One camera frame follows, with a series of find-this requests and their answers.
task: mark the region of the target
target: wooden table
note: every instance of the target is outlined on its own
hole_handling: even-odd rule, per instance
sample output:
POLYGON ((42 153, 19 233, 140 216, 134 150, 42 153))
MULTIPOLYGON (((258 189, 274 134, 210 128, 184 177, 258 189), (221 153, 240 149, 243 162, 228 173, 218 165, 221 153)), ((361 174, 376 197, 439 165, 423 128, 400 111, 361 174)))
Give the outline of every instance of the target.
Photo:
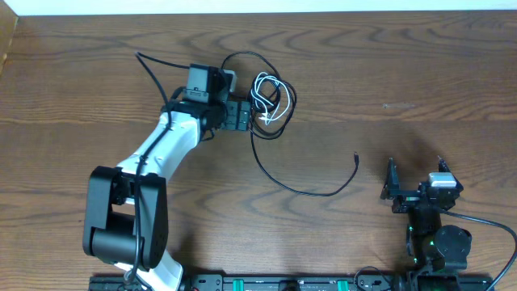
MULTIPOLYGON (((266 56, 299 92, 277 141, 257 141, 272 175, 331 198, 282 191, 255 164, 246 133, 219 132, 168 186, 168 249, 187 269, 351 274, 411 266, 407 217, 379 199, 388 157, 417 187, 439 154, 464 184, 454 208, 517 229, 515 12, 24 17, 0 78, 3 289, 85 289, 117 270, 82 251, 86 187, 154 128, 162 101, 139 50, 221 65, 266 56)), ((169 93, 184 70, 152 65, 169 93)), ((229 64, 239 92, 265 67, 229 64)), ((444 217, 473 234, 468 273, 496 276, 511 236, 444 217)), ((498 285, 517 288, 517 268, 498 285)))

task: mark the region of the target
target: white wall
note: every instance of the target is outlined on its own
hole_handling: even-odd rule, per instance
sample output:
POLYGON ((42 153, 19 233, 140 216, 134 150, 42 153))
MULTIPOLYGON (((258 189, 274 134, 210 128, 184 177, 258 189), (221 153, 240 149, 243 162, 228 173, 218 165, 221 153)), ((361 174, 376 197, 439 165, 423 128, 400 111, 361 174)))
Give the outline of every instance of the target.
POLYGON ((517 0, 5 0, 23 15, 517 9, 517 0))

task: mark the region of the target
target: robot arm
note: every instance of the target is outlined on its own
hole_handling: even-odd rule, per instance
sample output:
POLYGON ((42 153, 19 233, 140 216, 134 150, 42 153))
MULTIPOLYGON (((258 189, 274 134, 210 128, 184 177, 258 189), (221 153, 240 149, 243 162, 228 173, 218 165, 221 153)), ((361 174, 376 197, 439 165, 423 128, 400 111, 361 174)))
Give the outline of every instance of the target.
POLYGON ((182 100, 171 98, 158 125, 144 143, 117 167, 97 167, 90 176, 86 202, 83 250, 106 264, 133 268, 137 251, 135 216, 117 213, 113 205, 133 204, 135 178, 141 156, 152 149, 139 176, 140 263, 137 277, 155 290, 176 290, 182 266, 166 250, 168 217, 166 185, 189 150, 204 133, 214 129, 246 130, 247 102, 228 101, 235 73, 204 65, 191 65, 182 100))
MULTIPOLYGON (((169 132, 153 148, 143 167, 143 176, 154 173, 166 179, 168 183, 189 150, 192 150, 200 142, 200 120, 188 113, 171 112, 172 122, 169 132)), ((144 143, 129 158, 120 162, 117 166, 123 173, 133 174, 137 172, 140 156, 156 140, 167 126, 167 114, 162 113, 154 131, 147 137, 144 143)))

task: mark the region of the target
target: green connector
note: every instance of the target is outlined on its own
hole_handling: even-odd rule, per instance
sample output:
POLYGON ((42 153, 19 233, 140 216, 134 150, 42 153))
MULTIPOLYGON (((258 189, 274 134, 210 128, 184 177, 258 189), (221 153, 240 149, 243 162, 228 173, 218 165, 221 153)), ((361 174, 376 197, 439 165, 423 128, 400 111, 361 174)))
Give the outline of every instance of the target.
POLYGON ((338 291, 349 291, 347 280, 338 281, 338 291))
POLYGON ((244 280, 233 280, 233 291, 244 291, 244 280))

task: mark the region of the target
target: wire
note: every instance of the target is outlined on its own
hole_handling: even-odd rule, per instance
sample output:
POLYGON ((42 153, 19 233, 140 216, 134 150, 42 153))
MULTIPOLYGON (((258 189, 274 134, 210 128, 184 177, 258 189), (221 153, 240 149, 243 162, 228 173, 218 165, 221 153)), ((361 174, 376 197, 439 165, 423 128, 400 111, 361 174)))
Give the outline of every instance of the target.
POLYGON ((221 65, 221 68, 224 69, 226 63, 232 58, 237 55, 241 54, 249 54, 252 56, 258 57, 260 60, 262 60, 266 65, 270 67, 270 69, 274 72, 273 74, 269 74, 267 72, 262 72, 255 77, 253 82, 250 86, 250 91, 248 92, 247 99, 250 101, 251 104, 251 113, 250 113, 250 122, 249 122, 249 130, 250 130, 250 140, 251 140, 251 149, 253 150, 253 155, 255 157, 255 161, 257 162, 258 167, 262 172, 266 175, 267 178, 269 178, 271 181, 276 183, 277 185, 281 186, 282 188, 289 190, 291 192, 295 192, 296 194, 300 195, 307 195, 307 196, 317 196, 317 197, 328 197, 333 196, 341 192, 355 177, 355 174, 357 173, 359 169, 359 155, 357 153, 354 153, 354 162, 355 162, 355 169, 352 172, 350 178, 345 182, 343 186, 341 186, 338 190, 328 193, 314 193, 314 192, 304 192, 299 191, 293 188, 290 188, 286 186, 285 184, 281 183, 277 179, 273 178, 264 168, 262 163, 260 162, 259 156, 257 155, 257 150, 255 149, 254 144, 254 137, 258 137, 263 140, 274 140, 279 138, 282 133, 284 133, 284 130, 289 123, 289 121, 292 118, 292 115, 294 113, 294 110, 296 108, 296 102, 297 102, 297 94, 296 90, 294 89, 294 86, 292 86, 289 82, 283 80, 280 77, 280 73, 278 70, 263 56, 261 56, 258 53, 254 52, 248 52, 248 51, 242 51, 242 52, 236 52, 232 53, 229 56, 227 56, 221 65), (268 96, 264 96, 261 91, 260 87, 263 84, 263 82, 270 82, 271 85, 275 88, 275 90, 268 96), (285 94, 288 98, 288 106, 284 109, 284 111, 279 115, 276 116, 275 114, 278 111, 278 108, 280 107, 280 100, 282 97, 281 89, 284 88, 285 94), (271 121, 279 120, 280 117, 285 116, 284 122, 282 125, 275 130, 266 130, 262 125, 260 125, 257 122, 257 115, 260 114, 262 117, 259 117, 260 120, 264 120, 266 125, 269 125, 271 121))
POLYGON ((137 275, 137 281, 138 281, 138 283, 140 283, 140 285, 145 287, 146 290, 153 291, 153 287, 151 287, 151 285, 145 283, 145 281, 138 275, 137 275))
POLYGON ((381 290, 381 291, 388 291, 388 290, 391 290, 391 283, 392 281, 391 280, 388 280, 388 278, 386 278, 385 274, 383 272, 381 272, 378 268, 375 268, 373 266, 366 266, 366 267, 362 267, 359 271, 357 271, 357 273, 355 274, 354 276, 354 285, 355 285, 355 288, 360 290, 360 291, 366 291, 364 290, 363 288, 359 287, 359 285, 357 284, 357 276, 364 270, 368 269, 368 268, 372 268, 374 270, 376 270, 380 276, 382 276, 382 279, 388 283, 388 285, 390 286, 390 288, 387 288, 387 289, 384 289, 384 290, 381 290))
POLYGON ((174 93, 172 93, 172 96, 170 97, 171 100, 176 100, 178 96, 183 92, 183 89, 185 89, 184 86, 178 87, 176 90, 174 90, 174 93))
POLYGON ((259 108, 259 104, 257 102, 260 102, 262 104, 265 112, 263 113, 263 117, 259 117, 259 119, 264 120, 266 125, 269 125, 272 121, 278 120, 280 117, 282 117, 291 106, 291 96, 289 94, 288 87, 285 85, 285 83, 278 80, 275 76, 272 76, 266 72, 258 74, 258 76, 255 78, 254 85, 251 87, 250 90, 250 95, 254 99, 255 106, 257 108, 259 108), (288 106, 285 107, 284 111, 279 116, 275 116, 275 114, 278 111, 278 108, 280 108, 280 99, 278 100, 278 104, 273 104, 269 99, 262 96, 260 92, 260 87, 262 86, 264 80, 270 82, 275 87, 275 90, 279 90, 280 86, 282 86, 285 89, 285 93, 288 96, 288 106), (269 105, 275 108, 275 111, 271 114, 271 116, 268 115, 267 106, 263 101, 269 103, 269 105))
POLYGON ((494 221, 490 221, 490 220, 486 220, 486 219, 482 219, 482 218, 478 218, 478 217, 471 217, 471 216, 464 215, 464 214, 448 212, 447 210, 443 210, 443 209, 441 209, 439 207, 436 207, 436 209, 440 213, 448 215, 448 216, 452 216, 452 217, 456 217, 456 218, 461 218, 461 219, 465 219, 465 220, 468 220, 468 221, 475 221, 475 222, 479 222, 479 223, 482 223, 482 224, 486 224, 488 226, 496 226, 496 227, 498 227, 500 229, 506 230, 514 238, 514 242, 515 242, 514 253, 510 257, 510 260, 508 260, 508 263, 506 263, 506 266, 504 266, 502 271, 499 273, 499 275, 497 275, 495 277, 495 279, 492 280, 492 283, 490 284, 490 286, 488 286, 488 288, 486 288, 486 290, 485 290, 485 291, 490 291, 499 282, 499 280, 501 280, 501 278, 508 273, 508 271, 511 268, 511 265, 515 262, 515 258, 517 258, 517 234, 515 234, 513 229, 511 229, 510 227, 505 226, 505 225, 503 225, 501 223, 498 223, 498 222, 494 222, 494 221))
MULTIPOLYGON (((131 284, 135 280, 135 278, 137 277, 138 266, 140 266, 140 263, 141 263, 142 241, 141 241, 141 220, 140 220, 140 194, 141 194, 140 182, 141 182, 142 168, 144 167, 145 160, 147 160, 147 158, 149 157, 150 152, 153 150, 153 148, 156 146, 156 144, 160 142, 162 137, 165 136, 166 133, 169 131, 169 128, 170 128, 170 125, 172 122, 172 118, 171 118, 171 114, 170 114, 170 106, 168 106, 169 103, 167 100, 167 95, 165 93, 165 90, 163 90, 162 84, 160 84, 160 82, 158 81, 156 76, 153 74, 153 71, 151 71, 151 69, 144 63, 144 61, 141 59, 141 57, 146 58, 151 61, 156 61, 163 65, 170 65, 170 66, 180 68, 180 69, 189 68, 185 65, 176 65, 173 63, 169 63, 167 61, 161 61, 156 58, 146 56, 145 54, 140 53, 140 52, 135 52, 135 57, 137 57, 137 60, 141 63, 141 65, 144 67, 145 71, 147 71, 149 76, 153 79, 154 83, 156 84, 156 87, 159 89, 160 95, 162 96, 163 102, 165 103, 165 106, 166 106, 168 121, 167 121, 167 126, 156 137, 156 139, 153 141, 153 143, 151 143, 151 145, 147 148, 147 150, 145 150, 145 152, 140 156, 140 161, 138 162, 138 165, 137 165, 137 172, 135 173, 135 179, 133 181, 134 182, 133 199, 135 201, 135 234, 137 236, 136 250, 135 250, 135 260, 134 260, 133 266, 129 271, 127 271, 124 274, 124 283, 126 285, 131 284)), ((180 92, 179 89, 177 89, 174 92, 174 94, 171 98, 174 98, 174 95, 179 94, 178 92, 180 92)))

